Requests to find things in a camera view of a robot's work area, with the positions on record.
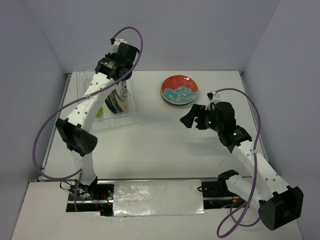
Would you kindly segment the white pink plate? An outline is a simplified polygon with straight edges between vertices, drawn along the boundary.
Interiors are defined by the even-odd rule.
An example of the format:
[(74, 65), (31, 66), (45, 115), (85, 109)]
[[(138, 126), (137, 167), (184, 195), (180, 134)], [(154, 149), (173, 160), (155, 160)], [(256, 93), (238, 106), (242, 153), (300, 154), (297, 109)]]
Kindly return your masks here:
[(188, 95), (197, 94), (198, 85), (189, 76), (186, 75), (172, 75), (166, 78), (160, 87), (160, 95), (174, 94), (174, 95)]

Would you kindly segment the lime green plate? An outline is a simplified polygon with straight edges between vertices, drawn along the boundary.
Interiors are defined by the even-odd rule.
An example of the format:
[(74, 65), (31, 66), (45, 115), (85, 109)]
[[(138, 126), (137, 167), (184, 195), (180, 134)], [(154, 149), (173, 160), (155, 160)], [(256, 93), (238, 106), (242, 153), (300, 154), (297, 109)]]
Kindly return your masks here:
[(97, 112), (97, 114), (96, 114), (96, 117), (97, 118), (102, 118), (104, 116), (104, 109), (101, 107), (99, 110), (98, 110), (98, 112)]

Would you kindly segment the dark patterned plate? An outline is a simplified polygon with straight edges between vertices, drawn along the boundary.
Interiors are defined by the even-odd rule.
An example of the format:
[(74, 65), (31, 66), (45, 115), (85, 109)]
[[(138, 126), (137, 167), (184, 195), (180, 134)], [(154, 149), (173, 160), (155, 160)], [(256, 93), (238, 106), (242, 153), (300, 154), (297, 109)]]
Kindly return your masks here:
[(117, 94), (122, 102), (127, 101), (127, 99), (128, 99), (128, 85), (125, 80), (119, 82)]

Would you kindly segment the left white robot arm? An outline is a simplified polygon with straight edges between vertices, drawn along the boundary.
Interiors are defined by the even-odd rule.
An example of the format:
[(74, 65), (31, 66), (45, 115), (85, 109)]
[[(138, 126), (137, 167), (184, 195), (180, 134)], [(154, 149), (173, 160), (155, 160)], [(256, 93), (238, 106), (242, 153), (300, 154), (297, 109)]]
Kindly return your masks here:
[(93, 150), (98, 139), (90, 134), (92, 124), (109, 94), (116, 88), (118, 79), (127, 80), (131, 74), (138, 48), (125, 42), (116, 42), (112, 51), (98, 61), (93, 79), (76, 108), (65, 118), (59, 118), (55, 126), (70, 150), (76, 169), (81, 169), (75, 181), (80, 194), (90, 200), (98, 194), (98, 178), (94, 171)]

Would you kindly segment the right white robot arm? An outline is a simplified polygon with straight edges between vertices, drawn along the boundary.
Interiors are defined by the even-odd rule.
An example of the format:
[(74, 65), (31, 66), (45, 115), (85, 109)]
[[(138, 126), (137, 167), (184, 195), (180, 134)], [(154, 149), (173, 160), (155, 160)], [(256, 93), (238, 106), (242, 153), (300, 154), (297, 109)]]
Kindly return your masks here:
[(252, 137), (237, 125), (235, 110), (229, 102), (215, 102), (210, 107), (193, 104), (180, 122), (189, 129), (196, 123), (198, 130), (215, 131), (222, 145), (256, 178), (256, 185), (252, 187), (237, 171), (223, 172), (219, 174), (217, 184), (221, 195), (234, 193), (245, 201), (250, 200), (250, 206), (258, 211), (262, 223), (271, 231), (301, 216), (302, 190), (297, 186), (291, 187), (254, 149)]

